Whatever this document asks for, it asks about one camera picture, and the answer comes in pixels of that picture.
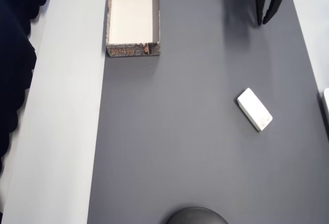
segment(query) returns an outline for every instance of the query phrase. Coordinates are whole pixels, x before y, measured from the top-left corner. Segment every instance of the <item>white block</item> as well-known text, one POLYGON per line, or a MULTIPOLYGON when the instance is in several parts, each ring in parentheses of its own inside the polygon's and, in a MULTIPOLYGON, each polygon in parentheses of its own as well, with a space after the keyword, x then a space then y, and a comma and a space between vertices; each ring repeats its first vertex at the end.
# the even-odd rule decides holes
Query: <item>white block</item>
POLYGON ((266 107, 250 88, 246 89, 237 98, 237 103, 259 132, 261 132, 273 119, 266 107))

